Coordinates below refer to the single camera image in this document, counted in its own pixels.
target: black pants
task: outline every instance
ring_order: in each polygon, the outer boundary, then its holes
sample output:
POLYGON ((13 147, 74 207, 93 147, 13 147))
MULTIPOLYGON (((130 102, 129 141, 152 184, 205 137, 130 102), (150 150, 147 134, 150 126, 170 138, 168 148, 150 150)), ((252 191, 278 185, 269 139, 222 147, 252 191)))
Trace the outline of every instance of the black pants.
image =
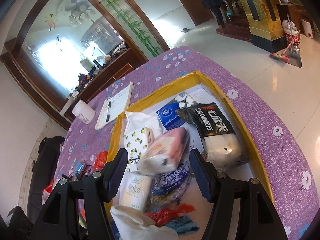
POLYGON ((219 25, 224 24, 220 6, 219 5, 212 6, 210 9, 213 12, 214 16, 216 17, 218 24, 219 25))

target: floral tablecloth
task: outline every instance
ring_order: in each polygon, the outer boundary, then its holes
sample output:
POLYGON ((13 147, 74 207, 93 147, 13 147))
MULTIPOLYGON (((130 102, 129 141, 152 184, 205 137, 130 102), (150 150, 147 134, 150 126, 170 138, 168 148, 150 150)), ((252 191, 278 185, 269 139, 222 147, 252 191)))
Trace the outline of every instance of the floral tablecloth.
POLYGON ((316 185, 297 142, 273 110, 232 73, 201 53, 177 47, 147 62, 113 83, 89 105, 96 111, 89 125, 75 119, 59 157, 55 178, 69 175, 74 162, 92 164, 97 154, 108 150, 114 122, 94 129, 105 99, 133 82, 131 103, 189 72, 200 70, 212 78, 229 97, 247 126, 268 173, 276 209, 290 240, 299 239, 319 209, 316 185))

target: gold pillar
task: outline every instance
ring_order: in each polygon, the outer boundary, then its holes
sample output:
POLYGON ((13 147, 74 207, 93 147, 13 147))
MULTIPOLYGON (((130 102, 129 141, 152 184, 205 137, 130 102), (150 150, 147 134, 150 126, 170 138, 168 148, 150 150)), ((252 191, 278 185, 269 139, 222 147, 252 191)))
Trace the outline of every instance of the gold pillar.
POLYGON ((252 35, 274 41, 281 38, 283 47, 283 29, 275 0, 240 0, 247 16, 252 35))

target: black pen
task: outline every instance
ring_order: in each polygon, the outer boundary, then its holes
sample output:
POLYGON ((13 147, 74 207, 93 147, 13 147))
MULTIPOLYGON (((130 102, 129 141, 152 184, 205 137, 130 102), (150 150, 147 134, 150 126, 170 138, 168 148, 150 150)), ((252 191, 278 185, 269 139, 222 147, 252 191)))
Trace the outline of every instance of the black pen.
POLYGON ((106 122, 109 122, 109 119, 110 119, 110 108, 111 108, 111 100, 109 101, 109 104, 108 104, 108 110, 107 110, 107 118, 106 118, 106 122))

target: notebook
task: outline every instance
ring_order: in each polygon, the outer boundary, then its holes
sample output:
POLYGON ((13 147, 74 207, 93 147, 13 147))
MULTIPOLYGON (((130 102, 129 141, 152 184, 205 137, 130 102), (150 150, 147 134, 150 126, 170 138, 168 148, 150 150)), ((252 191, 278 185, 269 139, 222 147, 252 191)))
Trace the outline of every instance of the notebook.
POLYGON ((129 86, 121 90, 114 97, 109 100, 105 100, 99 114, 95 129, 99 130, 106 126, 108 123, 112 122, 114 119, 118 117, 119 114, 127 110, 130 104, 131 92, 133 89, 133 83, 130 82, 129 86), (109 101, 111 101, 110 107, 110 119, 106 122, 107 112, 109 107, 109 101))

